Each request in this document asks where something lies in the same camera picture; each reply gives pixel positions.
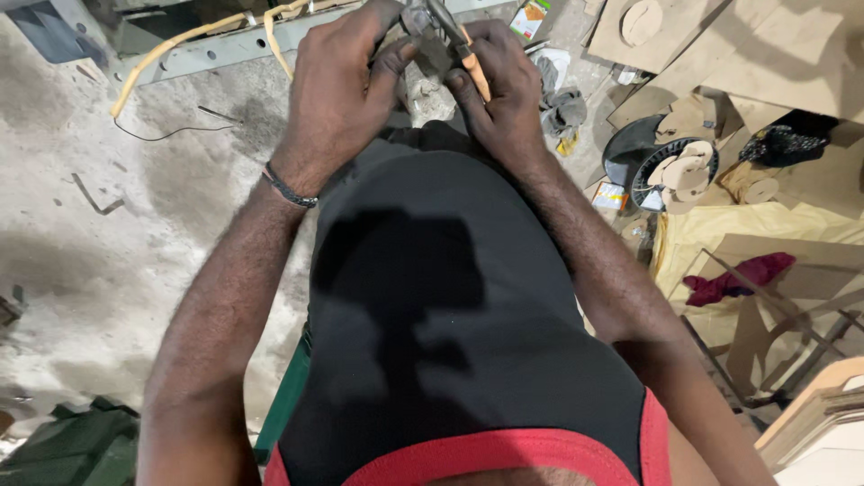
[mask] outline black bracelet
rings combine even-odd
[[[285,182],[279,180],[279,177],[276,176],[276,172],[273,171],[273,167],[270,166],[270,162],[267,162],[267,165],[264,166],[264,172],[261,174],[261,177],[264,178],[265,181],[269,182],[271,186],[279,190],[279,193],[282,196],[296,204],[297,206],[303,206],[304,208],[314,208],[315,205],[318,204],[317,197],[303,197],[301,195],[297,195],[296,192],[291,190],[290,187],[285,185]]]

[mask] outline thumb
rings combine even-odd
[[[444,83],[447,84],[447,88],[453,94],[473,130],[488,131],[492,128],[492,119],[483,106],[483,99],[477,93],[477,88],[474,87],[474,82],[468,73],[458,68],[451,69],[444,78]]]
[[[367,102],[388,107],[392,105],[399,77],[417,55],[419,46],[419,37],[403,37],[378,53],[369,73]]]

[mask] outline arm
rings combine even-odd
[[[372,0],[301,42],[288,128],[271,161],[297,194],[318,194],[384,127],[415,44],[395,42],[368,65],[402,6]],[[305,213],[259,181],[201,267],[144,390],[137,484],[259,483],[243,377]]]
[[[474,136],[513,175],[546,224],[599,338],[613,343],[657,395],[721,484],[774,484],[663,294],[546,150],[537,114],[539,74],[518,41],[502,22],[467,29],[493,99],[484,106],[458,70],[448,85]]]

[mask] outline man's left hand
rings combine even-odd
[[[371,0],[336,21],[313,27],[300,41],[288,129],[271,161],[297,194],[317,195],[342,164],[384,128],[396,85],[417,53],[404,37],[370,59],[404,5]]]

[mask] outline dusty floor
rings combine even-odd
[[[564,85],[577,85],[589,99],[577,152],[562,161],[584,187],[602,175],[613,108],[605,90],[614,82],[609,63],[589,59],[579,46],[591,20],[583,6],[568,3],[550,38],[573,55]],[[293,64],[293,53],[287,58]],[[140,86],[120,123],[142,136],[221,126],[197,105],[245,121],[148,143],[113,126],[108,108],[117,93],[105,79],[89,79],[77,63],[48,64],[6,16],[0,67],[0,295],[11,298],[12,285],[20,285],[29,304],[20,321],[0,330],[0,409],[17,420],[7,435],[14,440],[58,402],[107,394],[140,406],[178,300],[280,137],[288,83],[275,60],[264,58]],[[429,86],[412,92],[409,83],[409,92],[428,97],[438,89]],[[452,97],[440,89],[441,101],[426,107],[433,118],[453,112]],[[125,205],[97,214],[72,173],[100,207],[118,198]],[[305,319],[315,216],[309,213],[299,233],[246,375],[252,433]]]

